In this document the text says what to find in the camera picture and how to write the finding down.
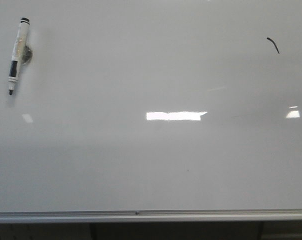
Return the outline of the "white black whiteboard marker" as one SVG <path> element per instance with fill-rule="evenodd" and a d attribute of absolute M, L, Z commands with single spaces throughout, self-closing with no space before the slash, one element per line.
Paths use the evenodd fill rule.
<path fill-rule="evenodd" d="M 27 43 L 27 36 L 29 32 L 30 20 L 26 17 L 20 19 L 17 36 L 14 42 L 11 65 L 8 75 L 8 93 L 13 95 L 16 83 L 19 80 L 21 65 L 23 63 L 24 50 Z"/>

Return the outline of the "white whiteboard with aluminium frame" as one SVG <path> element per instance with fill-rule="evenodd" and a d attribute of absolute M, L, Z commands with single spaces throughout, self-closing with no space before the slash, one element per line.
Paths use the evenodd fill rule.
<path fill-rule="evenodd" d="M 302 0 L 0 0 L 0 224 L 240 220 L 302 220 Z"/>

